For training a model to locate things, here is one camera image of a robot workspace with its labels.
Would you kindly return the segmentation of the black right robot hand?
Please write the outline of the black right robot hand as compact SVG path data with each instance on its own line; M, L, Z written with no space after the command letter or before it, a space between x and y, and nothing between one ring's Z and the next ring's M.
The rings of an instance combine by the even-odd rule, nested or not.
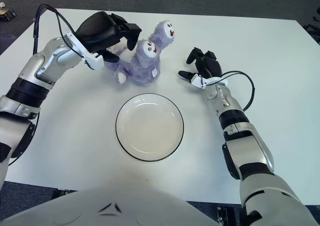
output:
M201 49L194 47L190 52L186 63L195 61L197 72L179 71L178 75L189 81L193 86L205 89L209 85L228 85L228 81L222 78L222 69L215 54L211 51L203 53Z

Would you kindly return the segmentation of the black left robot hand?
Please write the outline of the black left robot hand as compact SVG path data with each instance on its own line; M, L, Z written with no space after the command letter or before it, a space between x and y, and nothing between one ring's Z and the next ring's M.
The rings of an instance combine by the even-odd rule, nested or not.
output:
M105 62L119 61L119 57L107 48L126 38L127 48L133 50L141 31L138 25L128 23L121 16L100 11L87 18L76 32L68 33L67 38L80 52L82 61L89 68L99 70Z

